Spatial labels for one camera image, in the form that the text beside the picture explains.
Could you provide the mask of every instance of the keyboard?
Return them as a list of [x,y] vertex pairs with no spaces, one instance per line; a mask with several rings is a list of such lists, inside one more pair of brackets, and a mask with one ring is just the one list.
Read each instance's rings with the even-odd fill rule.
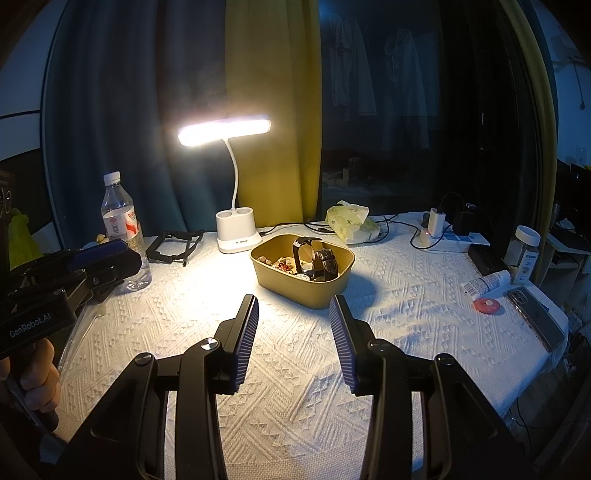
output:
[[552,227],[550,233],[569,248],[591,252],[591,245],[582,236],[558,226]]
[[470,245],[468,256],[472,259],[483,277],[491,273],[500,272],[501,270],[507,270],[505,262],[488,245]]

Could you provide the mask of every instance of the jar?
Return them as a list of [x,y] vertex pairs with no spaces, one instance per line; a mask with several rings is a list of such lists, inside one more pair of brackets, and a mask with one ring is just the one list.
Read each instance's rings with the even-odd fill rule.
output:
[[513,285],[524,285],[530,279],[540,254],[540,239],[538,232],[524,225],[519,225],[515,230],[504,259]]

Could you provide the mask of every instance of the lamp gooseneck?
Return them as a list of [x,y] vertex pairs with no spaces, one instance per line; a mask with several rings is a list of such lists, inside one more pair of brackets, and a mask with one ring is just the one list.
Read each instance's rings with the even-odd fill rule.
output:
[[234,150],[227,138],[224,138],[230,156],[232,157],[232,163],[234,163],[234,195],[232,196],[232,210],[236,210],[236,195],[238,194],[238,164],[236,163],[236,157],[234,156]]

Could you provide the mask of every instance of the blue curtain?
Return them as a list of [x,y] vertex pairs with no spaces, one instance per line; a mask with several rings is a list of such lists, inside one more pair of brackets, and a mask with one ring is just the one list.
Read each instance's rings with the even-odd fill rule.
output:
[[70,1],[46,73],[41,127],[67,247],[104,228],[103,174],[121,171],[144,235],[215,230],[233,168],[222,142],[188,149],[179,127],[224,116],[225,2]]

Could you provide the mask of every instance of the lamp head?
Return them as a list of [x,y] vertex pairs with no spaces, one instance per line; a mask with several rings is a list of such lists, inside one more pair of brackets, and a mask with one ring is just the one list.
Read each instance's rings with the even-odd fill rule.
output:
[[271,120],[266,115],[239,116],[188,125],[178,131],[181,145],[195,147],[214,140],[258,135],[271,129]]

